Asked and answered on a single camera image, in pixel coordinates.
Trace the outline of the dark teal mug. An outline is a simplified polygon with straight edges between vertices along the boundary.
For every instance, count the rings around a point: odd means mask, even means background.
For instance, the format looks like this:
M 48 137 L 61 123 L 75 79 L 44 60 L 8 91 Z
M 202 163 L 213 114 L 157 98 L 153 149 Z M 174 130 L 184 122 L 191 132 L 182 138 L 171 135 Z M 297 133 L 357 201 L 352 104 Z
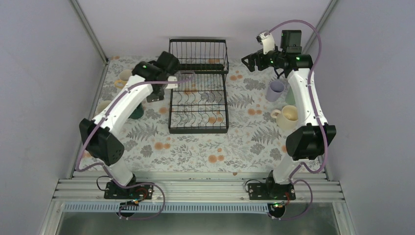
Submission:
M 134 111 L 130 114 L 130 119 L 140 119 L 144 115 L 144 109 L 142 104 L 134 109 Z

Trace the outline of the lavender plastic cup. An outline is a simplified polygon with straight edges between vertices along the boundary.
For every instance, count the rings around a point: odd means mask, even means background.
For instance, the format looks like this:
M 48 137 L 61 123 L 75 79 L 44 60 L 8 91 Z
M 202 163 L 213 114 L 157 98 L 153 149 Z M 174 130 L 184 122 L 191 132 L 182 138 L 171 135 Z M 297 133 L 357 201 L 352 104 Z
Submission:
M 279 79 L 270 82 L 266 92 L 266 100 L 268 102 L 277 101 L 285 90 L 285 85 Z

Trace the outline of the yellow mug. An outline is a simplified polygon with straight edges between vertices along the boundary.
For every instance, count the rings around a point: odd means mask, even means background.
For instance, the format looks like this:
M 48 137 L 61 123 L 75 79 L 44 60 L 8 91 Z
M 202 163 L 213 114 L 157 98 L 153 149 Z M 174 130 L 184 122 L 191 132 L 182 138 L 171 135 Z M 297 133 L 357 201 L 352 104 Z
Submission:
M 131 75 L 132 75 L 132 70 L 123 70 L 118 75 L 118 80 L 114 82 L 114 86 L 118 89 L 122 89 L 127 84 Z

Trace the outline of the cream ribbed mug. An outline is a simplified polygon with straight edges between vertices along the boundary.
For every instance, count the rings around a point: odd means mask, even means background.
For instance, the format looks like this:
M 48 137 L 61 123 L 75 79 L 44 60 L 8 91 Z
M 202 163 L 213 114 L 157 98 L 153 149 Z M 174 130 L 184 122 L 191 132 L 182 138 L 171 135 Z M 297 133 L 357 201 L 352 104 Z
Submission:
M 281 110 L 275 109 L 270 116 L 276 120 L 277 126 L 283 130 L 291 130 L 298 122 L 298 111 L 293 105 L 284 106 Z

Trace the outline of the light green plastic cup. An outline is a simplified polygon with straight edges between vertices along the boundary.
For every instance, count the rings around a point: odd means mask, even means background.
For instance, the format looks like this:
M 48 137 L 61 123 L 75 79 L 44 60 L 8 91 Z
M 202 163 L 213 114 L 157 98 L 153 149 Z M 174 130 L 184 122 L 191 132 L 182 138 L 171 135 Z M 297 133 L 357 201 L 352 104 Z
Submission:
M 285 98 L 285 102 L 288 104 L 288 105 L 293 105 L 293 106 L 295 106 L 295 97 L 294 97 L 294 93 L 293 93 L 293 90 L 292 90 L 292 88 L 290 87 L 289 89 L 288 89 L 288 92 L 287 92 L 287 94 L 286 94 L 286 98 Z

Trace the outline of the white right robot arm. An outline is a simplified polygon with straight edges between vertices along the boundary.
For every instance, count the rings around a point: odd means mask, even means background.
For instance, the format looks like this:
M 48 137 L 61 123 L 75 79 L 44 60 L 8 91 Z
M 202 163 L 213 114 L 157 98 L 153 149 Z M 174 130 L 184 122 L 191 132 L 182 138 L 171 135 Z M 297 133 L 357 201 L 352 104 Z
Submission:
M 282 69 L 293 91 L 298 112 L 299 127 L 286 139 L 288 157 L 272 170 L 265 183 L 265 193 L 270 199 L 278 199 L 291 184 L 292 176 L 301 166 L 327 153 L 336 135 L 336 127 L 330 125 L 322 112 L 316 94 L 314 62 L 309 54 L 302 53 L 301 31 L 284 30 L 280 47 L 269 31 L 261 32 L 257 41 L 263 48 L 242 58 L 242 63 L 253 72 L 268 67 Z

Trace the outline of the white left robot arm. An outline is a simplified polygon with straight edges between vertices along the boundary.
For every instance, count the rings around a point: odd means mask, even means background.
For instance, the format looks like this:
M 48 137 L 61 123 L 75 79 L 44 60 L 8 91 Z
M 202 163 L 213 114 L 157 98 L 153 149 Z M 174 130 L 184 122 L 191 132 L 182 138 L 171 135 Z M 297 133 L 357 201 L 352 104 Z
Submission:
M 139 62 L 132 70 L 126 85 L 110 104 L 93 119 L 79 123 L 82 147 L 78 154 L 75 170 L 83 172 L 80 161 L 85 151 L 98 160 L 92 166 L 102 166 L 110 179 L 117 185 L 123 198 L 136 193 L 134 174 L 122 159 L 124 145 L 118 139 L 122 126 L 134 110 L 144 101 L 161 101 L 164 90 L 177 87 L 176 73 L 180 62 L 171 53 L 163 51 L 153 61 Z

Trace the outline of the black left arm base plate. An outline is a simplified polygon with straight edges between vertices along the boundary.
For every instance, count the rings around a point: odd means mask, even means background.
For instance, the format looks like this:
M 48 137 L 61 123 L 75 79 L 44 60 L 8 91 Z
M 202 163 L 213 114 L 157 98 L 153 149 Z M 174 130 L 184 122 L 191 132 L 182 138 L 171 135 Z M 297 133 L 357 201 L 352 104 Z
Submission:
M 135 188 L 120 188 L 114 182 L 110 181 L 106 184 L 104 191 L 104 199 L 122 199 L 122 200 L 150 200 L 154 187 L 151 185 L 143 185 Z

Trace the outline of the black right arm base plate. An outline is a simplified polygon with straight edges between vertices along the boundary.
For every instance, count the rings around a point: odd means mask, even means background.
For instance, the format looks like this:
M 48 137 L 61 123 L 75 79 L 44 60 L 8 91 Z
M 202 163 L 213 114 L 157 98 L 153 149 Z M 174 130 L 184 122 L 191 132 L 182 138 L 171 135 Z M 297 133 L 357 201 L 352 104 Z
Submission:
M 248 194 L 250 200 L 296 200 L 292 184 L 249 183 Z

